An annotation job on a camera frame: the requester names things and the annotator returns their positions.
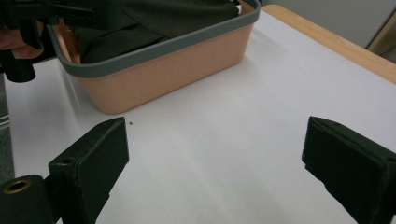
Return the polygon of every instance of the basket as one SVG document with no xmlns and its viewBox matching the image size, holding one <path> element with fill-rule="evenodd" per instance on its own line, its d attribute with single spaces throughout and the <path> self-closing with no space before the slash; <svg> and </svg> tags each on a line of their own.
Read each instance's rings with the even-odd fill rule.
<svg viewBox="0 0 396 224">
<path fill-rule="evenodd" d="M 49 34 L 64 70 L 97 109 L 119 114 L 239 63 L 261 8 L 257 0 L 240 3 L 236 18 L 99 63 L 79 63 L 67 26 L 49 26 Z"/>
</svg>

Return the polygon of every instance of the metal ring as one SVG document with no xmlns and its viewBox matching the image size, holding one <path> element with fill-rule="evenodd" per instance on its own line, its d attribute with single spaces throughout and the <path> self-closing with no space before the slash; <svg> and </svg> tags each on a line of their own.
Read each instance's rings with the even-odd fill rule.
<svg viewBox="0 0 396 224">
<path fill-rule="evenodd" d="M 14 194 L 14 193 L 18 193 L 21 192 L 27 188 L 29 188 L 29 186 L 32 184 L 32 181 L 30 179 L 22 179 L 22 180 L 18 180 L 15 181 L 13 183 L 11 183 L 10 185 L 8 185 L 3 192 L 5 194 Z"/>
</svg>

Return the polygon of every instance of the white wall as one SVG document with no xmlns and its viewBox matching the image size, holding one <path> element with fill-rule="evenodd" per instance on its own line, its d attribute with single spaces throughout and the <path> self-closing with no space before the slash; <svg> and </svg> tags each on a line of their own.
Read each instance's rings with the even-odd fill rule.
<svg viewBox="0 0 396 224">
<path fill-rule="evenodd" d="M 396 9 L 396 0 L 263 0 L 366 48 Z"/>
</svg>

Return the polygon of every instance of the white table surface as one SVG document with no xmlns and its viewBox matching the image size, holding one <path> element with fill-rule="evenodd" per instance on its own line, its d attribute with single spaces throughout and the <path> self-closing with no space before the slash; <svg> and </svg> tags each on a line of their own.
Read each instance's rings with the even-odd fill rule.
<svg viewBox="0 0 396 224">
<path fill-rule="evenodd" d="M 6 83 L 17 176 L 126 118 L 131 160 L 97 223 L 356 223 L 304 168 L 309 116 L 396 151 L 396 86 L 264 12 L 240 64 L 117 116 L 57 60 L 35 70 Z"/>
</svg>

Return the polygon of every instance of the wooden table edge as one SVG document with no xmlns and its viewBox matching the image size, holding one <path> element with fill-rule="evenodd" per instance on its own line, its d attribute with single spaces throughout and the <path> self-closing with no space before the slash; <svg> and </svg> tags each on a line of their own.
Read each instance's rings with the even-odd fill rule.
<svg viewBox="0 0 396 224">
<path fill-rule="evenodd" d="M 349 59 L 353 63 L 366 68 L 385 80 L 396 84 L 396 64 L 364 49 L 343 37 L 336 35 L 281 6 L 268 5 L 262 10 L 269 15 L 298 30 L 304 35 L 317 41 L 319 44 L 331 49 Z"/>
</svg>

